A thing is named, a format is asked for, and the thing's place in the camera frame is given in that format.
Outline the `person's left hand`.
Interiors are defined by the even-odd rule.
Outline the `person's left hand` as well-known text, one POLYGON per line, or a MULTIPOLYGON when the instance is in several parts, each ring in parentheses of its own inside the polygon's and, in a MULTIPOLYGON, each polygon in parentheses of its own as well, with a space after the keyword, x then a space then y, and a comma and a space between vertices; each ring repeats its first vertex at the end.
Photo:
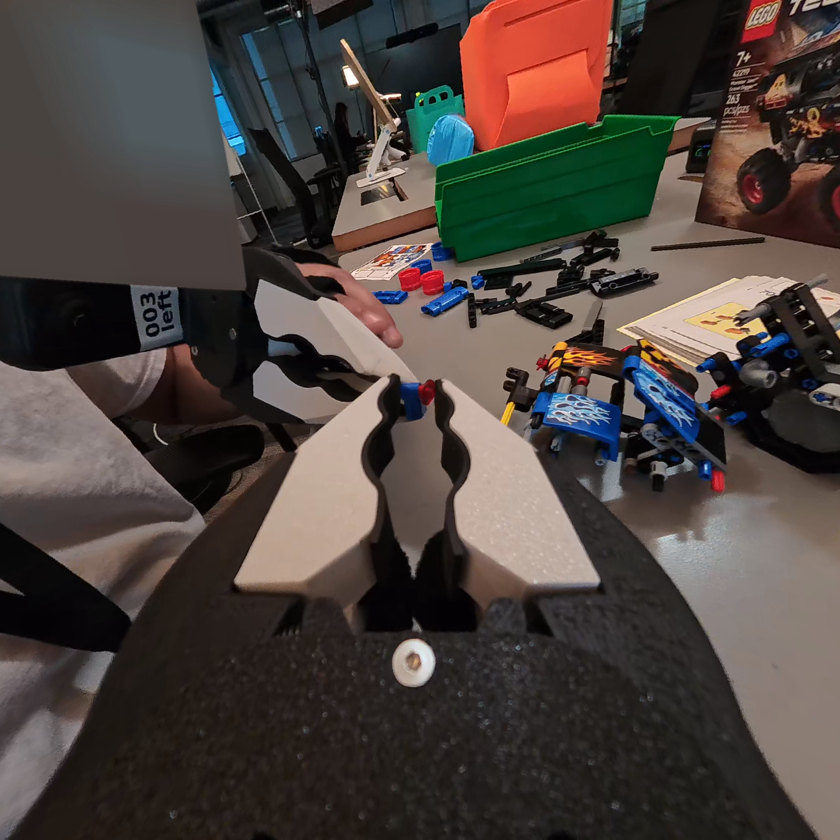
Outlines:
POLYGON ((334 300, 351 312, 386 346, 393 350, 403 346, 403 335, 387 307, 353 278, 349 271, 332 264, 312 262, 297 263, 297 267, 305 277, 330 278, 341 288, 340 291, 329 292, 334 300))

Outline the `pile of black lego pieces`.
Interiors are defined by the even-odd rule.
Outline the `pile of black lego pieces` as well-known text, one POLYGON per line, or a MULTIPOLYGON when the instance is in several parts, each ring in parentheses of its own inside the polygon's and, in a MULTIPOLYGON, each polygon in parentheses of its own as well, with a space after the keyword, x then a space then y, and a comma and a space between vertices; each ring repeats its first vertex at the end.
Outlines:
POLYGON ((621 256, 617 238, 602 229, 588 235, 543 248, 537 255, 514 265, 482 269, 486 278, 478 291, 498 293, 496 297, 471 297, 470 327, 479 315, 514 312, 544 328, 555 330, 568 324, 573 315, 560 302, 584 293, 607 300, 647 287, 659 280, 659 273, 641 267, 617 270, 612 267, 621 256))

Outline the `flame-patterned lego car body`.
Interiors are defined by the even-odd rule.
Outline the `flame-patterned lego car body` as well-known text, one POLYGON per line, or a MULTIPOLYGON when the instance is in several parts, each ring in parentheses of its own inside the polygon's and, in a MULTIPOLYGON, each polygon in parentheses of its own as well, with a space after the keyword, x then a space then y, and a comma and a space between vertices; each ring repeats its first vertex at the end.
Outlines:
POLYGON ((538 361, 542 380, 509 367, 502 423, 528 415, 527 439, 545 433, 543 449, 556 455, 572 437, 593 444, 595 462, 621 459, 661 492, 669 472, 689 465, 710 489, 726 489, 725 434, 697 401, 697 378, 645 339, 622 350, 599 343, 556 343, 538 361))

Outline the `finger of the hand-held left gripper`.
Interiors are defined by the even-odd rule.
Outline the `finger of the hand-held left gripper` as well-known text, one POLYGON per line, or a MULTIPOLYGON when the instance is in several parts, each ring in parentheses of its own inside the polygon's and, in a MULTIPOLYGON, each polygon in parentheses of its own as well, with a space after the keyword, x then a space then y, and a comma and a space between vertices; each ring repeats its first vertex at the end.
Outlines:
POLYGON ((304 422, 340 413, 376 382, 384 356, 286 354, 261 362, 253 374, 254 397, 304 422))
POLYGON ((395 351, 330 297, 307 297, 258 280, 254 303, 271 361, 308 361, 359 377, 398 375, 404 383, 419 382, 395 351))

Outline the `long blue lego beam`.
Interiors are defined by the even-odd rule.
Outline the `long blue lego beam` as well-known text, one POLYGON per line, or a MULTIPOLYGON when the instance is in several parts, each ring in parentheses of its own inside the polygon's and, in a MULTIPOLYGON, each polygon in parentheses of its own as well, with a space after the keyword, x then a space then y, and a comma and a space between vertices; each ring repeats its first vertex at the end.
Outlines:
POLYGON ((465 302, 468 297, 469 289, 467 287, 452 285, 443 294, 424 304, 421 307, 421 312, 429 317, 436 318, 465 302))

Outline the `lego sticker sheet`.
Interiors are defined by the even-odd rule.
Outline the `lego sticker sheet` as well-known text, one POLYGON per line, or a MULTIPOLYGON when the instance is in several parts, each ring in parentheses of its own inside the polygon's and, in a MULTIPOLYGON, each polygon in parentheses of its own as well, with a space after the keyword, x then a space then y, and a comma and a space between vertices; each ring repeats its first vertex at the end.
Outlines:
POLYGON ((431 244, 393 245, 350 273, 357 280, 387 281, 424 258, 431 247, 431 244))

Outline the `black lego chassis assembly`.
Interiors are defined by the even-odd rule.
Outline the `black lego chassis assembly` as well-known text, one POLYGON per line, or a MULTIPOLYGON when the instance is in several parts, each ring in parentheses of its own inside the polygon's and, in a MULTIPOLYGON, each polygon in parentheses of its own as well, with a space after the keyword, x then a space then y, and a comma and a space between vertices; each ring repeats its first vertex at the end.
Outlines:
POLYGON ((794 282, 733 316, 761 329, 736 342, 736 355, 706 357, 696 368, 717 388, 707 410, 748 441, 812 475, 839 471, 838 311, 816 298, 827 277, 794 282))

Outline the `person's left forearm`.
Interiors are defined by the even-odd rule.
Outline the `person's left forearm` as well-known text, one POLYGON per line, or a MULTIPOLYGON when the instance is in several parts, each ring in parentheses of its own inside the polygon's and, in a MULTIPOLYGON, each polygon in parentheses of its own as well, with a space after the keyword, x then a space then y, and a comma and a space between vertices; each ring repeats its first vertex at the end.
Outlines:
POLYGON ((191 349, 178 344, 166 350, 161 377, 136 416, 153 424, 203 426, 231 422, 244 413, 202 377, 191 349))

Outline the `green plastic bin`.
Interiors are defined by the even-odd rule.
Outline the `green plastic bin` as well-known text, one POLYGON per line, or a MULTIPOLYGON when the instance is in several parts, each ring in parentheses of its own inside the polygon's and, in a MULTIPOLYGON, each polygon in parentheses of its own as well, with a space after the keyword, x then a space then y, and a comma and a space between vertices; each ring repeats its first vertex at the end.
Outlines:
POLYGON ((469 261, 646 217, 677 122, 608 114, 441 164, 442 246, 469 261))

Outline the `grey neighbouring desk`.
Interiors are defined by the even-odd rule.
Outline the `grey neighbouring desk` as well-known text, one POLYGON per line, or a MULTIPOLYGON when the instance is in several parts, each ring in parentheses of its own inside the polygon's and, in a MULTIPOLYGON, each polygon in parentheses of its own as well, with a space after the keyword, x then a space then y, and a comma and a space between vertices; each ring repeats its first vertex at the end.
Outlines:
POLYGON ((359 186, 361 172, 349 175, 332 227, 332 242, 340 253, 437 225, 434 165, 420 153, 401 166, 402 175, 375 185, 359 186))

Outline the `long black lego axle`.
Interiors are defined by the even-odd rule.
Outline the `long black lego axle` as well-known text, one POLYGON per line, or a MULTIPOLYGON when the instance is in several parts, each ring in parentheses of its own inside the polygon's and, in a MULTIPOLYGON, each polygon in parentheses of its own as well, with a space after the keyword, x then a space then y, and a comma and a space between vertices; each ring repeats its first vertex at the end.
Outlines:
POLYGON ((701 241, 691 241, 685 243, 669 244, 669 245, 653 245, 650 250, 653 253, 663 253, 677 250, 689 249, 713 249, 723 247, 737 247, 747 245, 761 245, 766 242, 764 236, 740 237, 740 238, 724 238, 711 239, 701 241))

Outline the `white metal rack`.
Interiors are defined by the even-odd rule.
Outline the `white metal rack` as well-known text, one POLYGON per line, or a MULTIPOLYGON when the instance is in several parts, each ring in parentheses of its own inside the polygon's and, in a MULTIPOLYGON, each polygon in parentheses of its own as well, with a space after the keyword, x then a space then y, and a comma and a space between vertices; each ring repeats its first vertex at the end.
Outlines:
POLYGON ((234 201, 241 206, 241 212, 237 215, 237 222, 240 228, 242 239, 247 239, 247 234, 252 232, 254 236, 250 239, 253 244, 259 239, 265 239, 270 247, 278 246, 278 240, 266 215, 258 193, 252 183, 249 174, 240 161, 239 155, 234 147, 223 135, 224 149, 227 160, 228 176, 234 191, 234 201))

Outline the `printed lego set box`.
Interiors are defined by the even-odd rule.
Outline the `printed lego set box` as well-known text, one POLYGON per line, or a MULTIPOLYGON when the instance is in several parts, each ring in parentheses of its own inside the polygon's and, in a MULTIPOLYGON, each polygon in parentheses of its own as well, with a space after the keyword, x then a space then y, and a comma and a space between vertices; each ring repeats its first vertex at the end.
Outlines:
POLYGON ((838 1, 749 3, 696 221, 838 248, 838 1))

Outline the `small black screen device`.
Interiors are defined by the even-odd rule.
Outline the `small black screen device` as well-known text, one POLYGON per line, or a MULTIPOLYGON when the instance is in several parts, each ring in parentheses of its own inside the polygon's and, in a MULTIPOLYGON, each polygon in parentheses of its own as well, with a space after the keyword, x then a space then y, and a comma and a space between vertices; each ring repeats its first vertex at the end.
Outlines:
POLYGON ((686 173, 689 175, 703 175, 711 154, 711 146, 716 135, 713 124, 703 124, 694 128, 688 147, 686 158, 686 173))

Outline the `light blue plastic bag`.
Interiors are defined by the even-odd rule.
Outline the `light blue plastic bag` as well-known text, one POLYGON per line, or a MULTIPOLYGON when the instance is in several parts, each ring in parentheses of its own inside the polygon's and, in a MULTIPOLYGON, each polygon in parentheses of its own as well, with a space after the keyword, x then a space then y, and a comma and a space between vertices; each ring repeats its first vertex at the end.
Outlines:
POLYGON ((447 113, 438 118, 427 138, 427 160, 440 166, 470 157, 475 149, 475 134, 465 118, 447 113))

